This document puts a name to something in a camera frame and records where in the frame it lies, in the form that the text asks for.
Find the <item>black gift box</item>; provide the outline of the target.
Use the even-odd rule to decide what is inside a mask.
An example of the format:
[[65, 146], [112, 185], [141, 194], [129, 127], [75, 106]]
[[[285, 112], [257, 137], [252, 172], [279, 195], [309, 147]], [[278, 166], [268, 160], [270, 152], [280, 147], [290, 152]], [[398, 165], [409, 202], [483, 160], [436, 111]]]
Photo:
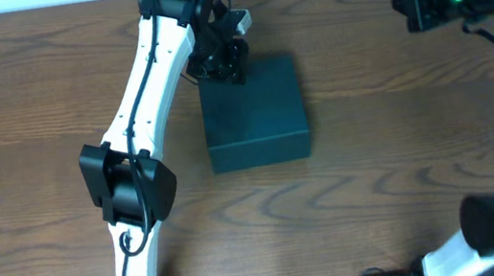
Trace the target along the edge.
[[199, 83], [213, 173], [252, 169], [311, 155], [311, 133], [294, 59], [251, 61], [244, 84]]

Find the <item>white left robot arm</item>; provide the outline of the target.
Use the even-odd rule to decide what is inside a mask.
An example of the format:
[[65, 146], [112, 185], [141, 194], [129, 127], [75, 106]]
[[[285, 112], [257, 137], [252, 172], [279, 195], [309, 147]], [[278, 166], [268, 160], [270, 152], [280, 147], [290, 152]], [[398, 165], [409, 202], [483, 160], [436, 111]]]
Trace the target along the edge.
[[114, 243], [115, 276], [158, 276], [159, 232], [176, 195], [163, 143], [179, 79], [240, 84], [247, 77], [248, 11], [231, 0], [137, 1], [138, 45], [124, 96], [101, 143], [79, 156]]

